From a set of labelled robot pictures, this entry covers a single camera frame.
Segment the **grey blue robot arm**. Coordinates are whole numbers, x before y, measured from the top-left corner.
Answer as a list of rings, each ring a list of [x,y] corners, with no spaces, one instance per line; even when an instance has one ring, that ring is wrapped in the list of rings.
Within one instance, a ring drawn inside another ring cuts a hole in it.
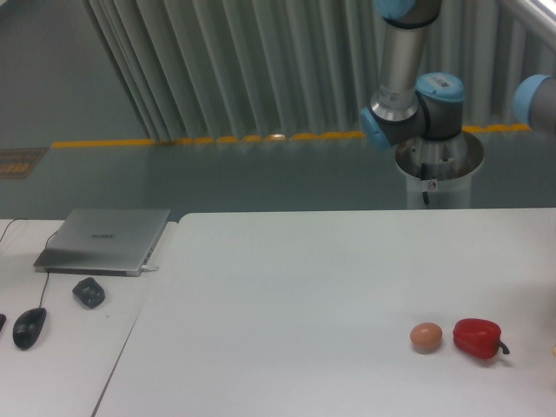
[[[497,1],[555,51],[555,1]],[[386,23],[379,88],[360,112],[361,127],[377,148],[416,136],[443,141],[462,125],[463,85],[450,74],[418,79],[427,28],[442,1],[374,1]],[[447,87],[433,78],[447,81]],[[555,76],[529,76],[513,95],[513,114],[533,130],[555,135]]]

